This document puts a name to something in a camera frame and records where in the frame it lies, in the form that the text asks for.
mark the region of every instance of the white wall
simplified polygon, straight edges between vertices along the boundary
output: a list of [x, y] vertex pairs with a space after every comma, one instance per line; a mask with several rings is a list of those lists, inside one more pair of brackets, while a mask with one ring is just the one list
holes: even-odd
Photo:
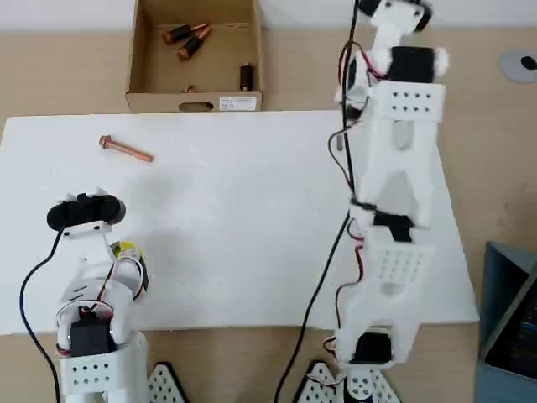
[[[352, 0], [260, 0], [271, 28], [345, 28]], [[537, 24], [537, 0], [430, 0], [447, 26]], [[0, 0], [0, 30], [128, 29], [133, 0]]]

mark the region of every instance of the screw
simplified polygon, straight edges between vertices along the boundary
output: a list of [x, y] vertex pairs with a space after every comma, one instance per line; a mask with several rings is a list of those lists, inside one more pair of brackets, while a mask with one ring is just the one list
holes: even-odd
[[143, 151], [138, 151], [137, 149], [129, 147], [128, 145], [118, 143], [117, 141], [112, 140], [112, 136], [101, 136], [99, 139], [99, 144], [101, 145], [102, 149], [115, 149], [120, 153], [131, 155], [139, 160], [153, 162], [152, 155], [146, 154]]

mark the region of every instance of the box handle hole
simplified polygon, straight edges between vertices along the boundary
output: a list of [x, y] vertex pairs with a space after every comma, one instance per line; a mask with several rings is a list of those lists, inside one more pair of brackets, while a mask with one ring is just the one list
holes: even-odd
[[210, 102], [183, 102], [179, 104], [181, 112], [210, 112], [215, 106]]

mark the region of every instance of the white 3d-printed part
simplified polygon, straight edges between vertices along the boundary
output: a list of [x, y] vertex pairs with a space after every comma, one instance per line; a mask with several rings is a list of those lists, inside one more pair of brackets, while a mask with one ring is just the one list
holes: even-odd
[[[334, 376], [328, 369], [325, 363], [316, 363], [310, 374], [316, 378], [323, 379], [326, 383], [335, 383]], [[356, 402], [370, 401], [373, 398], [373, 403], [401, 403], [394, 390], [390, 387], [388, 381], [383, 377], [380, 371], [368, 371], [368, 376], [353, 376], [348, 380], [349, 394], [352, 396], [352, 391], [355, 390]], [[304, 383], [302, 390], [299, 390], [296, 403], [343, 403], [342, 388], [344, 384], [339, 384], [336, 388], [323, 386], [313, 380], [307, 380]]]
[[186, 403], [180, 387], [164, 364], [158, 364], [148, 378], [149, 403]]

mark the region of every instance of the box label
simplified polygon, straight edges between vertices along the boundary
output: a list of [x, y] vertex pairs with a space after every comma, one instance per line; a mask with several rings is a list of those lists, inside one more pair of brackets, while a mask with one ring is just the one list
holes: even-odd
[[257, 98], [252, 97], [221, 97], [221, 111], [255, 111]]

